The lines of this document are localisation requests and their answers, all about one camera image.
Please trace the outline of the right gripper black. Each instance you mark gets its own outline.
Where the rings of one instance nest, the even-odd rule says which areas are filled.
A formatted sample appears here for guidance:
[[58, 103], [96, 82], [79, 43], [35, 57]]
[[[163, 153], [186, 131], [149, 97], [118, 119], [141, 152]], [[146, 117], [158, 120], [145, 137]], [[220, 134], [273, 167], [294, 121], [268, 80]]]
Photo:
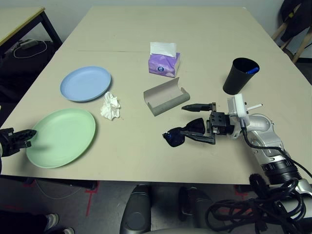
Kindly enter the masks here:
[[216, 111], [216, 103], [209, 104], [189, 104], [181, 107], [182, 110], [190, 112], [212, 111], [207, 120], [207, 133], [211, 136], [206, 136], [197, 132], [181, 131], [180, 133], [194, 141], [215, 144], [215, 136], [212, 135], [231, 135], [234, 132], [234, 125], [231, 125], [230, 116], [223, 112]]

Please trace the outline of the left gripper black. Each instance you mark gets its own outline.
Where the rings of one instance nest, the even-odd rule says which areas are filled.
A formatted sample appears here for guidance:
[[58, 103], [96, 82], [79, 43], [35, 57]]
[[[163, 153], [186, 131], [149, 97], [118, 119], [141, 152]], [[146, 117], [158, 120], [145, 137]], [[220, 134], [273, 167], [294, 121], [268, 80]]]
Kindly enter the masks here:
[[20, 151], [21, 148], [31, 147], [28, 141], [36, 135], [36, 130], [22, 130], [14, 133], [13, 128], [0, 130], [0, 157], [11, 156]]

